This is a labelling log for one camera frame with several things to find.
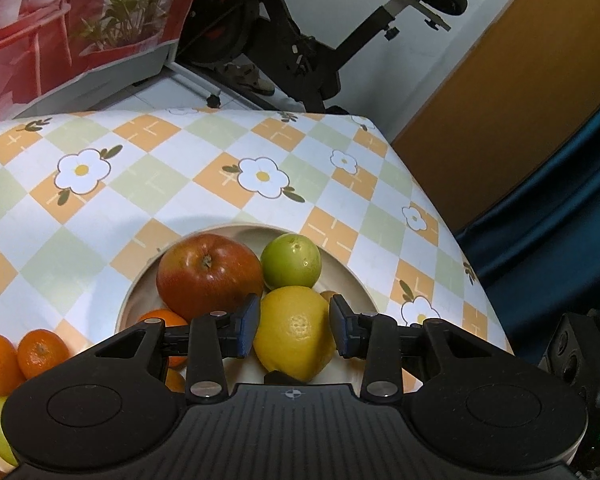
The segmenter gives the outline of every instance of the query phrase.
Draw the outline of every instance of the screw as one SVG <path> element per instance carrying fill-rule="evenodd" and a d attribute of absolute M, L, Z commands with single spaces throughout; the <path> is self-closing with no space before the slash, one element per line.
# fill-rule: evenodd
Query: screw
<path fill-rule="evenodd" d="M 222 386 L 213 381 L 200 381 L 191 387 L 191 393 L 197 397 L 215 397 L 222 391 Z"/>
<path fill-rule="evenodd" d="M 368 393 L 374 397 L 391 397 L 398 391 L 398 386 L 389 381 L 375 381 L 366 387 Z"/>
<path fill-rule="evenodd" d="M 562 332 L 560 334 L 560 339 L 558 340 L 558 355 L 562 355 L 564 351 L 567 349 L 567 343 L 569 342 L 569 334 L 566 332 Z"/>

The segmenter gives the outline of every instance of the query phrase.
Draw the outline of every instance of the flower pattern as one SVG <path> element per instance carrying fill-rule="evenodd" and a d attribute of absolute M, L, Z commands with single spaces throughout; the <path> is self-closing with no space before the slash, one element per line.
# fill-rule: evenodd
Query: flower pattern
<path fill-rule="evenodd" d="M 431 306 L 429 300 L 424 296 L 414 296 L 411 287 L 403 280 L 399 280 L 400 288 L 402 289 L 402 298 L 404 303 L 400 308 L 400 315 L 406 325 L 411 323 L 419 323 L 430 317 L 440 317 L 438 311 Z"/>
<path fill-rule="evenodd" d="M 402 319 L 406 325 L 419 323 L 431 317 L 440 317 L 438 311 L 431 306 L 429 300 L 424 296 L 418 296 L 413 301 L 407 301 L 400 310 Z"/>
<path fill-rule="evenodd" d="M 110 150 L 87 148 L 58 160 L 58 174 L 54 179 L 55 186 L 60 190 L 58 205 L 64 205 L 71 193 L 86 195 L 96 189 L 99 181 L 111 172 L 111 164 L 107 159 L 116 156 L 120 150 L 120 144 Z"/>
<path fill-rule="evenodd" d="M 199 113 L 193 108 L 167 108 L 167 111 L 171 115 L 195 115 Z"/>
<path fill-rule="evenodd" d="M 340 150 L 333 150 L 331 155 L 331 163 L 336 168 L 341 168 L 347 173 L 355 175 L 358 172 L 358 162 L 351 155 L 343 153 Z"/>
<path fill-rule="evenodd" d="M 469 277 L 469 282 L 473 285 L 478 280 L 474 268 L 469 262 L 463 262 L 462 264 L 464 265 L 464 273 Z"/>
<path fill-rule="evenodd" d="M 298 116 L 295 116 L 290 112 L 278 112 L 278 114 L 280 115 L 280 120 L 283 123 L 288 123 L 289 121 L 295 123 L 298 120 Z"/>
<path fill-rule="evenodd" d="M 366 117 L 360 117 L 357 115 L 352 115 L 351 120 L 355 122 L 360 128 L 368 132 L 369 130 L 375 130 L 376 126 Z"/>
<path fill-rule="evenodd" d="M 53 119 L 53 117 L 29 121 L 18 131 L 19 132 L 39 132 L 40 130 L 43 129 L 44 126 L 48 126 L 48 124 L 51 122 L 51 119 Z"/>
<path fill-rule="evenodd" d="M 422 217 L 420 211 L 414 208 L 414 206 L 403 207 L 402 214 L 407 221 L 407 225 L 414 231 L 424 231 L 424 229 L 427 228 L 425 219 Z"/>
<path fill-rule="evenodd" d="M 283 188 L 289 185 L 289 177 L 278 165 L 265 156 L 244 158 L 238 164 L 238 184 L 247 191 L 260 193 L 266 198 L 278 198 Z"/>

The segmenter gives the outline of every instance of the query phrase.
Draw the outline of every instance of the white flower print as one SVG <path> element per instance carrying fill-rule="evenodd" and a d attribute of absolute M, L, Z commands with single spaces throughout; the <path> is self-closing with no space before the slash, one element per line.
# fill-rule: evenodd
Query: white flower print
<path fill-rule="evenodd" d="M 375 130 L 376 126 L 366 117 L 360 117 L 357 115 L 352 115 L 351 120 L 355 122 L 360 128 L 368 132 L 369 130 Z"/>
<path fill-rule="evenodd" d="M 167 111 L 171 115 L 195 115 L 199 113 L 197 110 L 193 108 L 167 108 Z"/>
<path fill-rule="evenodd" d="M 96 189 L 98 182 L 110 173 L 111 165 L 102 159 L 98 150 L 87 148 L 61 158 L 58 171 L 54 181 L 57 188 L 84 195 Z"/>
<path fill-rule="evenodd" d="M 427 228 L 427 223 L 420 214 L 420 211 L 414 208 L 414 206 L 403 207 L 402 214 L 404 215 L 409 227 L 414 231 L 424 231 L 424 229 Z"/>
<path fill-rule="evenodd" d="M 358 172 L 358 162 L 351 155 L 341 152 L 340 150 L 333 150 L 331 155 L 331 163 L 336 168 L 342 168 L 347 173 L 355 175 Z"/>
<path fill-rule="evenodd" d="M 438 311 L 431 306 L 429 300 L 424 296 L 418 296 L 413 301 L 407 301 L 403 304 L 402 319 L 409 326 L 411 323 L 420 323 L 430 317 L 440 317 Z"/>
<path fill-rule="evenodd" d="M 244 158 L 238 167 L 238 184 L 247 191 L 260 193 L 266 198 L 278 198 L 283 188 L 289 185 L 286 173 L 280 171 L 276 163 L 266 156 Z"/>

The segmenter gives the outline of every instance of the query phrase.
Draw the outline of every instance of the exercise bike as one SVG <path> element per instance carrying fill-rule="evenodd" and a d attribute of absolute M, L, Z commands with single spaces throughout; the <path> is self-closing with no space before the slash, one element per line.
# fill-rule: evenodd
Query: exercise bike
<path fill-rule="evenodd" d="M 260 4 L 267 17 L 260 15 Z M 422 13 L 429 27 L 448 31 L 450 26 L 429 7 L 459 16 L 465 12 L 467 0 L 389 0 L 336 48 L 303 34 L 284 0 L 194 0 L 176 60 L 188 68 L 202 69 L 207 76 L 212 74 L 252 102 L 271 108 L 252 92 L 213 72 L 244 54 L 307 112 L 346 113 L 340 107 L 324 105 L 340 91 L 338 71 L 377 34 L 384 32 L 389 41 L 395 38 L 399 30 L 392 27 L 392 21 L 408 7 Z"/>

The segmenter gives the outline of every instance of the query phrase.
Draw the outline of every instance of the floor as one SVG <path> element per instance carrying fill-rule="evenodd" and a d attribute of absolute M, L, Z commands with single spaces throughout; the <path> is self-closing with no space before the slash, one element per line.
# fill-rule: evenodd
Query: floor
<path fill-rule="evenodd" d="M 138 86 L 128 86 L 99 102 L 92 110 L 145 112 L 162 108 L 204 108 L 209 92 L 168 68 Z M 257 110 L 254 104 L 226 92 L 220 94 L 221 108 Z"/>

